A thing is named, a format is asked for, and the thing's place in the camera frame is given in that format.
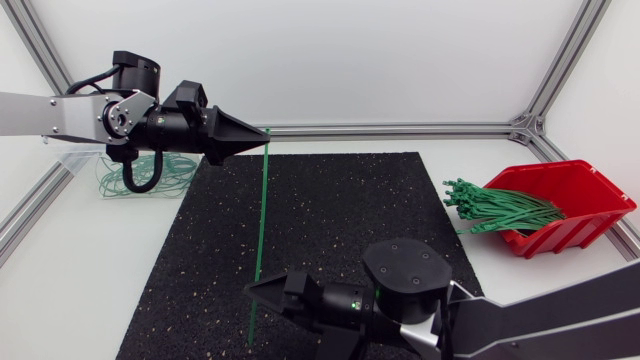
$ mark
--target speckled black mat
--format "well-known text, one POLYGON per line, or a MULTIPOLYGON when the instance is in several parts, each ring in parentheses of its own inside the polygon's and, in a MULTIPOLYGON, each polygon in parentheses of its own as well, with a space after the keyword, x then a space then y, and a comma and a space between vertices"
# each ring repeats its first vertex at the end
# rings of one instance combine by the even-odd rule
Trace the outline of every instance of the speckled black mat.
MULTIPOLYGON (((247 332, 260 221, 262 156, 203 163, 171 227, 118 353, 119 359, 313 359, 318 335, 258 308, 247 332)), ((426 241, 454 278, 480 285, 417 153, 275 155, 262 275, 308 271, 321 284, 367 284, 367 244, 426 241)), ((367 359, 417 359, 371 345, 367 359)))

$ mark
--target white backdrop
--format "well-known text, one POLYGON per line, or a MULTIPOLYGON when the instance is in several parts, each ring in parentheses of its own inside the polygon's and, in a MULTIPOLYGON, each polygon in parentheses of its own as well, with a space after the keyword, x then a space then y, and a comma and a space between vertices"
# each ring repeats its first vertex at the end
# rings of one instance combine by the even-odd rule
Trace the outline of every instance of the white backdrop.
POLYGON ((112 51, 253 124, 505 122, 529 104, 581 0, 32 0, 74 79, 112 51))
MULTIPOLYGON (((548 114, 548 133, 640 204, 640 1, 611 3, 548 114)), ((629 215, 640 228, 640 211, 629 215)))

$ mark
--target cable tie bundle in bin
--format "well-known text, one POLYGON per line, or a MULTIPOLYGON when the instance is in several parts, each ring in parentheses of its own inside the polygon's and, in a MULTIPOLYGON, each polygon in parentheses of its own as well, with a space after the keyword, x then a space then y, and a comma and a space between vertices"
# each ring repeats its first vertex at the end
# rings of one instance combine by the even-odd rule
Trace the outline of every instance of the cable tie bundle in bin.
POLYGON ((444 203, 457 206, 460 218, 485 220, 471 229, 458 230, 458 234, 539 230, 565 218, 562 211, 551 202, 520 191, 483 189, 462 179, 445 181, 443 184, 453 187, 453 191, 445 192, 450 199, 445 199, 444 203))
POLYGON ((527 259, 547 251, 586 248, 636 208, 622 190, 583 160, 512 166, 484 186, 484 190, 491 189, 524 192, 562 209, 564 219, 533 232, 500 230, 511 250, 527 259))

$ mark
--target red plastic bin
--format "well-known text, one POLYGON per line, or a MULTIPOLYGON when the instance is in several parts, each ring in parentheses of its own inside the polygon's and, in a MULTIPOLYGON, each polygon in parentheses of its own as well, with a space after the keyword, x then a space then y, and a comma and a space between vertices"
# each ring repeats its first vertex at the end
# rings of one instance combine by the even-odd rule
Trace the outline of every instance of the red plastic bin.
POLYGON ((500 232, 511 250, 527 259, 546 251, 557 254, 571 246, 584 249, 636 208, 633 200, 582 160, 512 166, 485 187, 536 195, 567 216, 529 236, 514 230, 500 232))

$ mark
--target tangled green cable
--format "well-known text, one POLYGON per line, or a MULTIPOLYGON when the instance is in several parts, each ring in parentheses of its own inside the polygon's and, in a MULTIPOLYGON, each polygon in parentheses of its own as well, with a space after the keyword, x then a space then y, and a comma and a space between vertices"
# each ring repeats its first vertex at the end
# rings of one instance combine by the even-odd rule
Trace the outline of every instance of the tangled green cable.
POLYGON ((535 231, 565 218, 562 210, 551 202, 520 191, 481 188, 462 179, 445 181, 443 184, 453 187, 453 191, 445 192, 450 199, 443 202, 447 206, 457 206, 461 219, 485 219, 471 229, 458 230, 458 234, 501 230, 535 231))
MULTIPOLYGON (((136 184, 147 182, 153 175, 154 155, 140 156, 132 163, 133 180, 136 184)), ((133 194, 122 180, 122 164, 114 163, 109 158, 101 156, 98 165, 102 163, 107 173, 100 177, 99 167, 96 166, 96 178, 100 183, 100 194, 105 198, 127 196, 133 194)), ((195 175, 198 164, 179 153, 166 153, 164 156, 162 176, 158 184, 146 194, 160 194, 167 198, 181 197, 189 189, 189 184, 195 175)))

